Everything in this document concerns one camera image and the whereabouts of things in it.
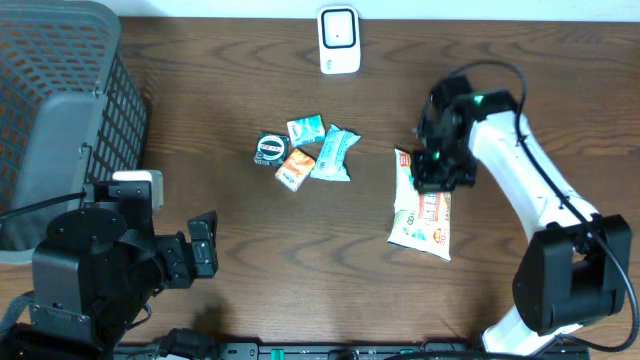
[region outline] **white device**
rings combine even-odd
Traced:
[[[484,121],[475,122],[469,136],[469,150],[485,165],[500,185],[518,214],[530,242],[536,231],[545,229],[546,225],[553,221],[562,227],[580,224],[580,221],[566,207],[560,206],[560,199],[527,159],[522,146],[516,146],[514,117],[513,111],[505,111],[488,115]],[[520,128],[525,136],[523,141],[533,156],[563,194],[567,194],[578,211],[587,218],[597,213],[598,211],[578,195],[553,165],[531,133],[524,115],[520,117]],[[525,325],[514,306],[498,324],[484,332],[482,341],[487,352],[526,356],[544,348],[555,335],[568,334],[581,327],[579,324],[568,325],[551,335],[538,336]]]
[[[113,181],[148,181],[151,183],[151,210],[156,212],[164,207],[164,181],[158,170],[123,170],[111,176]]]
[[[318,13],[320,70],[348,74],[360,68],[358,12],[351,6],[328,6]]]

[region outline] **teal wrapper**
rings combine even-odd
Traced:
[[[291,146],[294,148],[320,142],[325,138],[324,125],[320,115],[289,121],[287,128],[289,129]]]

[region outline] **snack package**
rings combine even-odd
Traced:
[[[445,261],[449,255],[451,193],[418,194],[413,187],[411,156],[396,149],[395,219],[389,243],[431,253]]]
[[[344,167],[344,157],[349,147],[358,142],[360,137],[331,125],[311,177],[329,181],[351,181]]]
[[[297,191],[315,164],[315,160],[310,156],[295,149],[287,161],[276,171],[276,179],[280,180],[289,190]]]
[[[325,138],[324,125],[320,115],[289,121],[287,128],[293,147],[319,142]]]
[[[260,165],[279,166],[284,163],[288,150],[289,139],[286,136],[260,133],[253,161]]]

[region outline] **plastic basket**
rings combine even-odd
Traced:
[[[0,0],[0,212],[139,167],[149,119],[119,39],[100,4]],[[49,221],[79,205],[6,220],[0,263],[29,263]]]

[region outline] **wood grain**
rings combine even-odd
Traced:
[[[157,233],[216,209],[220,270],[212,281],[151,301],[153,319],[127,335],[174,327],[265,342],[421,341],[476,336],[513,304],[526,240],[486,169],[453,195],[453,262],[386,243],[393,220],[393,149],[411,147],[428,91],[451,69],[501,59],[529,78],[525,113],[557,167],[603,214],[640,231],[640,31],[633,24],[363,21],[362,67],[319,71],[306,20],[123,19],[122,54],[153,100],[144,166],[163,171]],[[516,79],[485,69],[478,88]],[[322,114],[362,135],[350,183],[307,180],[297,193],[252,161],[260,131]],[[311,149],[317,155],[319,146]],[[640,249],[630,273],[640,280]],[[0,307],[31,288],[29,267],[0,273]],[[622,341],[622,314],[582,331]],[[640,346],[594,359],[634,359]]]

